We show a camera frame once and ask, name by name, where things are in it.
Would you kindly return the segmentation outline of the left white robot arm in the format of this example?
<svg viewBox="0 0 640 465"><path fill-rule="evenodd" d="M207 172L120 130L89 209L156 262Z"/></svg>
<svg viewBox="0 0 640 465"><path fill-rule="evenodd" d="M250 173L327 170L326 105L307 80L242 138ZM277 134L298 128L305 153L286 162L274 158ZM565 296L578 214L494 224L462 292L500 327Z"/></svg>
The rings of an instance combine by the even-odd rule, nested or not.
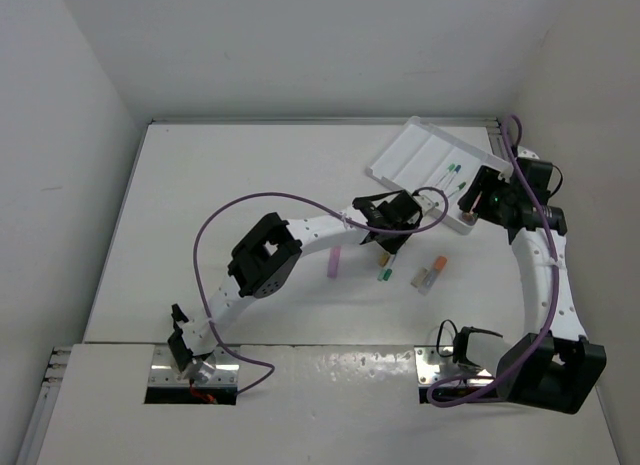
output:
<svg viewBox="0 0 640 465"><path fill-rule="evenodd" d="M219 344L218 337L255 301L283 288L297 262L310 254L346 245L376 243L395 254L420 227L422 207L406 191L357 197L340 211L316 203L323 215L284 219L276 212L264 215L235 245L226 277L209 296L202 281L198 248L199 230L192 252L197 290L204 316L189 319L172 306L174 331L169 349L179 372L193 379Z"/></svg>

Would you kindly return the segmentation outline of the blue capped white pen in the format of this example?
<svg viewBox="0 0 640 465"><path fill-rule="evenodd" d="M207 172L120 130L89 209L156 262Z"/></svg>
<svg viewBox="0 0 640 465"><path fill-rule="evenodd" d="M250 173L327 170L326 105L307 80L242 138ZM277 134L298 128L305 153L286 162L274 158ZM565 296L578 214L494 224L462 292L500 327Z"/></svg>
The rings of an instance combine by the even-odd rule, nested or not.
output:
<svg viewBox="0 0 640 465"><path fill-rule="evenodd" d="M453 170L447 175L446 181L444 182L444 185L442 186L442 189L446 189L448 188L451 183L453 182L454 178L457 176L458 172L461 169L461 165L456 165Z"/></svg>

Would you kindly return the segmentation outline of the pink highlighter stick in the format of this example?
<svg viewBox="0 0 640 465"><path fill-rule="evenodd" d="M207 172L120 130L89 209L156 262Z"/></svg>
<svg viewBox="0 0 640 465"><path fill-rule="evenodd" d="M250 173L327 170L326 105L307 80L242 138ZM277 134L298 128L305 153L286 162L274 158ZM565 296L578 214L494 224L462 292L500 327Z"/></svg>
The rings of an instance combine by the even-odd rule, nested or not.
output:
<svg viewBox="0 0 640 465"><path fill-rule="evenodd" d="M341 250L341 246L334 246L330 249L327 266L327 277L330 279L336 279L338 276Z"/></svg>

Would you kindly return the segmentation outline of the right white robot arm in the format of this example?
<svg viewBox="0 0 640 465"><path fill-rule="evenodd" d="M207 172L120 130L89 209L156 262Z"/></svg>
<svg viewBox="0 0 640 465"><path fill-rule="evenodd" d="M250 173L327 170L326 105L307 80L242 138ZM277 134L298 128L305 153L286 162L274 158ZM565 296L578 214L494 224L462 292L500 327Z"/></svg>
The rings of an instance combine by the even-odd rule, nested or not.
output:
<svg viewBox="0 0 640 465"><path fill-rule="evenodd" d="M522 285L524 335L510 344L497 332L464 327L453 341L453 361L489 372L503 401L573 415L604 371L606 352L589 341L573 302L566 218L549 203L554 167L535 159L516 163L510 179L481 166L458 205L506 230Z"/></svg>

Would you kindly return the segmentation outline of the pink capped clear tube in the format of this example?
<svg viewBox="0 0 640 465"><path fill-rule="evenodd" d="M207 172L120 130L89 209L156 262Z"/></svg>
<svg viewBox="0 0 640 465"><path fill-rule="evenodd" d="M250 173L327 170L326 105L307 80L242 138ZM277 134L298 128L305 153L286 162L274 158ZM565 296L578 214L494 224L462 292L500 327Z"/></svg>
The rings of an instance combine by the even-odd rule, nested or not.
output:
<svg viewBox="0 0 640 465"><path fill-rule="evenodd" d="M475 211L475 207L477 206L480 199L481 196L478 195L474 203L471 205L470 209L461 213L461 220L469 226L474 226L478 220L478 213Z"/></svg>

